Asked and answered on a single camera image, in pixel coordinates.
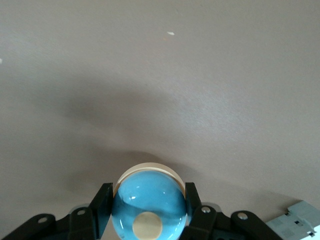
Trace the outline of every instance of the blue ball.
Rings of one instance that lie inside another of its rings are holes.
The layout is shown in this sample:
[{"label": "blue ball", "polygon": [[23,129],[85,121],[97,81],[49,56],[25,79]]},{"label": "blue ball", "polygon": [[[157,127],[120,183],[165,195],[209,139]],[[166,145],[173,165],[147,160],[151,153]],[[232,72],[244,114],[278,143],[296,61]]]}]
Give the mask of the blue ball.
[{"label": "blue ball", "polygon": [[[113,199],[112,223],[122,240],[176,240],[186,220],[182,190],[173,178],[162,172],[130,175]],[[148,235],[151,230],[157,233]]]}]

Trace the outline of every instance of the beige rim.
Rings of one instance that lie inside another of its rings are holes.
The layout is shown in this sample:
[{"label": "beige rim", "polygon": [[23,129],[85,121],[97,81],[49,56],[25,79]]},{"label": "beige rim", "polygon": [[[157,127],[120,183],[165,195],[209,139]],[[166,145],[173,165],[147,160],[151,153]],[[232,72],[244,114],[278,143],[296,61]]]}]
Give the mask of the beige rim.
[{"label": "beige rim", "polygon": [[184,198],[186,198],[185,184],[184,184],[184,181],[182,181],[181,177],[175,171],[173,171],[170,167],[163,165],[163,164],[160,164],[160,163],[155,163],[155,162],[141,163],[141,164],[135,165],[135,166],[129,168],[127,171],[125,171],[124,174],[122,174],[122,176],[117,181],[115,188],[113,190],[113,195],[114,196],[116,195],[121,183],[127,177],[131,176],[132,174],[135,174],[138,172],[143,172],[143,171],[157,171],[157,172],[167,174],[168,176],[173,178],[178,183],[179,187],[181,188],[181,191],[182,191]]}]

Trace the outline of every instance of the beige tabletop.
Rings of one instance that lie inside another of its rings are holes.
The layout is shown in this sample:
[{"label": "beige tabletop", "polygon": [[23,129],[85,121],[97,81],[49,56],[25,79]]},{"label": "beige tabletop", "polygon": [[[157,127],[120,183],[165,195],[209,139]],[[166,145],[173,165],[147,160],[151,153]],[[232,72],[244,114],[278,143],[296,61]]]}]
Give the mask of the beige tabletop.
[{"label": "beige tabletop", "polygon": [[319,146],[318,0],[0,0],[0,238],[145,162],[228,216],[320,208]]}]

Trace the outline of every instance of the glossy blue sphere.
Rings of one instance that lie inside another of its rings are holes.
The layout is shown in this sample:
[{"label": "glossy blue sphere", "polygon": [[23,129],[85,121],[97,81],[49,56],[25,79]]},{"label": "glossy blue sphere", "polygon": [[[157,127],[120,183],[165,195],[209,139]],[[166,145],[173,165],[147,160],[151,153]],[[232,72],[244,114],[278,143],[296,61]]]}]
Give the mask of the glossy blue sphere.
[{"label": "glossy blue sphere", "polygon": [[161,220],[157,240],[179,238],[187,220],[186,201],[174,179],[162,172],[142,171],[121,183],[113,200],[112,223],[122,240],[140,240],[133,224],[145,212],[154,213]]}]

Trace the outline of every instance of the beige circle on ball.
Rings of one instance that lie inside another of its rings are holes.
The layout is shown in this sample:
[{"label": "beige circle on ball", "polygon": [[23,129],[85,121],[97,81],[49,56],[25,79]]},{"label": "beige circle on ball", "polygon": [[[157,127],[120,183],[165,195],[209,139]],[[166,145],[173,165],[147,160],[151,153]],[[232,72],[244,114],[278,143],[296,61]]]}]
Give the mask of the beige circle on ball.
[{"label": "beige circle on ball", "polygon": [[162,228],[161,219],[150,211],[136,216],[132,225],[133,233],[139,240],[156,240],[160,236]]}]

